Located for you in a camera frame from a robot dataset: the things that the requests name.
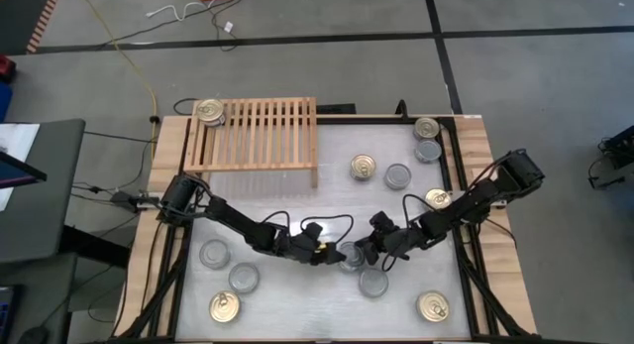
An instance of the yellow cable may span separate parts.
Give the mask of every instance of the yellow cable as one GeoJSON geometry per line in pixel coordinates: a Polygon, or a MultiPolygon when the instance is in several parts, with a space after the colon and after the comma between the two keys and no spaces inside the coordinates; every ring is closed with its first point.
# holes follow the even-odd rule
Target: yellow cable
{"type": "MultiPolygon", "coordinates": [[[[150,86],[146,78],[143,76],[143,73],[141,72],[139,67],[136,64],[134,64],[132,60],[119,48],[116,38],[114,37],[112,32],[110,32],[110,28],[108,28],[108,24],[106,24],[106,21],[104,21],[103,17],[101,17],[101,14],[99,14],[99,11],[97,11],[97,9],[92,4],[92,2],[90,2],[90,0],[84,0],[84,1],[88,3],[88,5],[90,6],[90,9],[92,10],[92,13],[95,15],[95,17],[97,17],[97,19],[99,20],[103,28],[108,33],[108,36],[110,37],[110,41],[115,46],[115,49],[117,50],[117,52],[119,52],[128,61],[128,64],[132,67],[132,69],[141,79],[141,82],[143,83],[144,87],[146,88],[150,96],[152,97],[152,115],[157,116],[157,96],[155,95],[155,91],[152,90],[152,87],[150,86]]],[[[153,122],[151,140],[153,140],[156,137],[156,132],[157,132],[157,124],[153,122]]],[[[154,143],[151,144],[151,154],[152,154],[152,160],[153,160],[155,158],[155,144],[154,143]]]]}

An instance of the white paper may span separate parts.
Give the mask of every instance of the white paper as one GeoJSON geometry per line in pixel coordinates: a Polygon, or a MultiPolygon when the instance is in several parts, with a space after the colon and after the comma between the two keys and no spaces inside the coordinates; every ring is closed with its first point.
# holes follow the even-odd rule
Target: white paper
{"type": "MultiPolygon", "coordinates": [[[[0,151],[24,162],[39,129],[40,125],[0,125],[0,151]]],[[[7,207],[12,192],[13,188],[0,189],[0,211],[4,211],[7,207]]]]}
{"type": "Polygon", "coordinates": [[[231,30],[234,28],[234,24],[231,22],[227,22],[227,24],[225,25],[225,32],[227,33],[231,33],[231,30]]]}

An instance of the wooden table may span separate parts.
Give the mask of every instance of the wooden table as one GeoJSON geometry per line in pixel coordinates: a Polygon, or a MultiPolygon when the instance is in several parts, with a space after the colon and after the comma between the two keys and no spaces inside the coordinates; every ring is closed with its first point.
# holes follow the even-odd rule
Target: wooden table
{"type": "MultiPolygon", "coordinates": [[[[400,117],[396,115],[363,115],[364,117],[400,117]]],[[[427,115],[431,117],[446,115],[427,115]]],[[[348,115],[328,115],[328,117],[350,117],[348,115]]],[[[491,150],[484,129],[484,123],[480,116],[461,115],[454,116],[456,120],[458,137],[460,140],[463,162],[469,182],[474,179],[492,161],[491,150]]],[[[149,192],[164,192],[172,177],[178,172],[178,166],[182,155],[182,148],[185,139],[186,125],[188,117],[168,116],[163,118],[160,135],[158,137],[157,151],[150,172],[148,184],[149,192]]],[[[459,189],[458,178],[454,160],[451,157],[451,147],[449,146],[449,136],[444,137],[445,150],[448,155],[450,174],[454,189],[459,189]]],[[[146,289],[146,278],[150,271],[150,281],[146,295],[146,303],[152,297],[159,276],[159,267],[164,247],[166,227],[161,226],[158,230],[158,237],[152,258],[152,242],[159,223],[156,221],[158,212],[155,210],[146,211],[141,215],[139,226],[137,227],[137,237],[132,249],[130,264],[128,267],[128,286],[125,296],[125,307],[122,312],[121,322],[115,334],[124,332],[134,319],[139,315],[142,308],[142,300],[146,289]]],[[[510,230],[508,217],[505,210],[491,210],[490,218],[505,226],[510,230]]],[[[179,248],[182,229],[176,233],[175,248],[179,248]]],[[[482,253],[488,282],[491,290],[495,293],[506,310],[515,318],[517,323],[529,332],[536,332],[535,322],[528,301],[522,271],[520,269],[517,252],[513,241],[500,230],[482,224],[479,235],[482,253]]],[[[177,250],[172,251],[172,261],[175,260],[177,250]]],[[[486,319],[481,297],[476,288],[473,287],[475,308],[479,330],[486,333],[486,319]]],[[[162,304],[160,320],[158,324],[158,335],[165,335],[169,314],[172,310],[173,287],[167,293],[162,304]]]]}

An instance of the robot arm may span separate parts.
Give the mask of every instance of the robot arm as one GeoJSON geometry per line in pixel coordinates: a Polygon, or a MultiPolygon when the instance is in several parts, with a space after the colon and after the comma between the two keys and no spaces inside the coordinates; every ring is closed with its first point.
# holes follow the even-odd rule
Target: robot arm
{"type": "Polygon", "coordinates": [[[372,233],[356,244],[364,249],[371,265],[376,263],[379,253],[408,260],[405,255],[408,251],[413,248],[429,249],[443,241],[450,230],[464,223],[484,221],[492,203],[499,200],[511,202],[524,197],[539,188],[543,178],[525,150],[509,152],[487,167],[465,194],[448,207],[430,209],[411,219],[404,229],[394,225],[381,211],[370,220],[374,228],[372,233]],[[490,175],[495,171],[497,179],[493,180],[490,175]],[[489,176],[480,180],[487,172],[489,176]]]}
{"type": "Polygon", "coordinates": [[[160,201],[158,220],[173,226],[182,226],[191,219],[205,217],[219,222],[242,235],[255,251],[298,261],[313,266],[335,264],[346,260],[337,251],[334,242],[321,243],[322,227],[311,222],[301,233],[290,236],[288,227],[271,222],[256,222],[236,210],[227,200],[211,193],[207,184],[187,175],[175,175],[160,201]],[[209,204],[203,212],[193,212],[189,201],[198,189],[209,195],[209,204]]]}

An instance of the black device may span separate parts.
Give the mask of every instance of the black device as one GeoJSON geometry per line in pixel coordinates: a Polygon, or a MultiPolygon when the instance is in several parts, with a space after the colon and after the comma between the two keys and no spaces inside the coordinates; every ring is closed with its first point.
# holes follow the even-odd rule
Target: black device
{"type": "Polygon", "coordinates": [[[43,172],[0,152],[0,189],[46,180],[47,175],[43,172]]]}
{"type": "Polygon", "coordinates": [[[7,342],[18,309],[19,286],[0,286],[0,344],[7,342]]]}

